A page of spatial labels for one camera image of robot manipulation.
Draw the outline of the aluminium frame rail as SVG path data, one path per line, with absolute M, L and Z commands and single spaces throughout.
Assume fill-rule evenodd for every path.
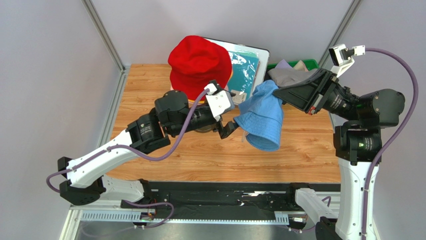
M 214 224 L 214 225 L 277 225 L 284 226 L 290 224 L 290 218 L 294 215 L 303 215 L 304 211 L 275 211 L 271 218 L 266 220 L 255 219 L 185 219 L 178 218 L 175 213 L 170 224 Z M 68 211 L 67 219 L 60 234 L 60 239 L 71 240 L 77 236 L 79 224 L 93 222 L 121 222 L 121 223 L 142 223 L 156 224 L 163 219 L 157 217 L 150 220 L 145 217 L 144 209 L 121 209 L 117 201 L 111 201 L 109 205 L 97 203 L 94 206 L 71 207 Z

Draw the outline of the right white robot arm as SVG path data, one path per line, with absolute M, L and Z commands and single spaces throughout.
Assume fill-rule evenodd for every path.
M 274 68 L 268 75 L 277 85 L 273 95 L 308 115 L 321 110 L 344 119 L 334 129 L 333 145 L 341 176 L 339 213 L 320 206 L 312 190 L 299 189 L 295 198 L 315 222 L 318 240 L 376 239 L 372 228 L 372 207 L 363 207 L 364 194 L 374 190 L 383 148 L 381 130 L 399 124 L 405 96 L 393 89 L 381 89 L 357 96 L 339 84 L 339 68 L 299 71 Z

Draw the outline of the yellow bucket hat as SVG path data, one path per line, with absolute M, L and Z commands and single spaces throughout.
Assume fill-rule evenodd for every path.
M 195 100 L 188 99 L 188 102 L 189 102 L 189 103 L 191 103 L 191 104 L 193 104 L 193 103 L 195 103 L 196 101 L 195 101 Z

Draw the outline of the grey hat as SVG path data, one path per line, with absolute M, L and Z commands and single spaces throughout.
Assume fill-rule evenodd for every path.
M 278 87 L 283 88 L 305 83 L 318 70 L 301 71 L 294 68 L 273 68 L 267 73 Z

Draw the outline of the dark round stand base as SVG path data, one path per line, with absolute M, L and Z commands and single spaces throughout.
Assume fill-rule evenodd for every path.
M 207 125 L 200 128 L 195 129 L 194 131 L 197 133 L 208 133 L 212 132 L 215 129 L 215 125 Z

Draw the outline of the white tablet board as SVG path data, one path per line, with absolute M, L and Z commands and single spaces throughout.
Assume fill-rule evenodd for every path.
M 233 43 L 233 42 L 227 42 L 223 40 L 217 40 L 213 38 L 206 37 L 205 39 L 209 40 L 210 42 L 216 43 L 228 51 L 240 51 L 240 52 L 254 52 L 257 54 L 257 57 L 259 58 L 259 65 L 258 70 L 256 73 L 256 77 L 254 79 L 254 86 L 257 86 L 261 84 L 264 81 L 265 74 L 267 72 L 267 67 L 270 59 L 270 51 L 267 49 L 259 48 L 259 47 L 252 47 L 247 46 L 243 44 Z

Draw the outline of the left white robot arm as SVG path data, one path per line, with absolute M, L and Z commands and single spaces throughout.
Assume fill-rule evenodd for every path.
M 98 200 L 138 203 L 153 194 L 144 179 L 120 180 L 107 173 L 136 158 L 158 162 L 152 152 L 170 146 L 177 148 L 187 132 L 210 127 L 221 139 L 238 127 L 235 122 L 222 124 L 222 115 L 235 105 L 233 94 L 224 89 L 208 90 L 202 94 L 203 104 L 190 105 L 187 95 L 170 90 L 154 102 L 153 109 L 130 123 L 125 130 L 100 148 L 82 157 L 62 157 L 57 161 L 58 172 L 65 181 L 59 185 L 59 195 L 75 206 Z

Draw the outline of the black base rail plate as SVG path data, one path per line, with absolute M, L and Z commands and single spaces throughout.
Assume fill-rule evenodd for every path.
M 272 220 L 275 212 L 300 212 L 297 187 L 337 192 L 338 183 L 151 181 L 137 204 L 159 203 L 156 217 L 183 220 Z

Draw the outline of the lavender hat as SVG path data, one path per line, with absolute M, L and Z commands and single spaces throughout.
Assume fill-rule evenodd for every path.
M 275 69 L 292 69 L 293 67 L 285 60 L 281 60 L 276 64 Z

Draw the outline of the pink beige hat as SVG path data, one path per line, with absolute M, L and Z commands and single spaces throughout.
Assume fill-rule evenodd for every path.
M 308 72 L 308 68 L 302 60 L 299 60 L 294 66 L 293 69 L 297 71 Z

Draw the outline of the green plastic bin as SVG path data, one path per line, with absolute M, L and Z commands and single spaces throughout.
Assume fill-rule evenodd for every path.
M 293 60 L 293 61 L 287 61 L 292 67 L 298 62 L 299 60 Z M 302 60 L 306 67 L 308 68 L 308 70 L 313 70 L 313 69 L 319 69 L 319 64 L 317 63 L 317 61 L 315 59 L 303 59 Z M 277 63 L 269 63 L 267 65 L 266 70 L 269 71 L 271 69 L 274 69 L 275 66 L 277 65 Z

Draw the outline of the red hat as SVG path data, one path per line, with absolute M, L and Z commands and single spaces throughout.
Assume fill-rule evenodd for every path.
M 229 52 L 198 35 L 184 37 L 170 52 L 169 80 L 173 90 L 182 91 L 194 101 L 210 81 L 225 88 L 233 75 Z

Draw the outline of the blue hat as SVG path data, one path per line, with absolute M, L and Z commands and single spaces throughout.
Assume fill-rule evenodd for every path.
M 274 152 L 281 146 L 284 119 L 283 101 L 273 95 L 278 86 L 266 80 L 255 87 L 253 94 L 238 105 L 234 121 L 244 131 L 244 139 L 254 148 Z

